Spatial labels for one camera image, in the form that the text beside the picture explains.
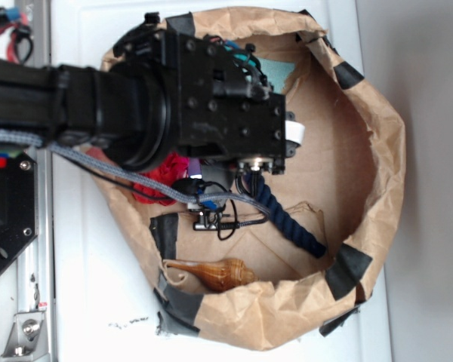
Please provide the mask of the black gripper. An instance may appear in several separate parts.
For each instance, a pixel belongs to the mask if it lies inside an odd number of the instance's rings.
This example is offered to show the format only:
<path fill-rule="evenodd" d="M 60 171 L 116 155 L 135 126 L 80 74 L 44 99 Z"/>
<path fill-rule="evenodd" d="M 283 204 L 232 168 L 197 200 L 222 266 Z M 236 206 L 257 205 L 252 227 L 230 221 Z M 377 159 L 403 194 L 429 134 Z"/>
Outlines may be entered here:
<path fill-rule="evenodd" d="M 209 31 L 197 35 L 192 14 L 155 30 L 166 67 L 177 77 L 174 151 L 224 161 L 239 169 L 282 174 L 300 145 L 288 136 L 293 119 L 257 56 L 257 46 Z"/>

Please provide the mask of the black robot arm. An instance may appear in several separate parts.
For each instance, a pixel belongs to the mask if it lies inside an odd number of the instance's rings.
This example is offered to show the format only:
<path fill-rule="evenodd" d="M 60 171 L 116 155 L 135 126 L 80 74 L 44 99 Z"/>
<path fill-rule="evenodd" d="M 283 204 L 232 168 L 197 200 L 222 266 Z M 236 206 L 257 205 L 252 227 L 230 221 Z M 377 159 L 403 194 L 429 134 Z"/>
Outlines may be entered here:
<path fill-rule="evenodd" d="M 302 133 L 254 45 L 197 38 L 192 24 L 185 17 L 161 28 L 158 14 L 147 14 L 114 44 L 107 71 L 0 60 L 0 129 L 45 145 L 91 144 L 136 172 L 176 152 L 283 173 Z"/>

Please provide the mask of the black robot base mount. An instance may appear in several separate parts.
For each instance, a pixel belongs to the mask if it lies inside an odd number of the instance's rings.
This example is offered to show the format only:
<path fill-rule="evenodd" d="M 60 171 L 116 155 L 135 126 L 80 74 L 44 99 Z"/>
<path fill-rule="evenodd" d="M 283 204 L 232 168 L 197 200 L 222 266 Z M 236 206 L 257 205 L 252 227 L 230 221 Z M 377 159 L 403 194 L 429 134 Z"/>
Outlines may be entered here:
<path fill-rule="evenodd" d="M 35 169 L 25 153 L 0 168 L 0 276 L 37 235 Z"/>

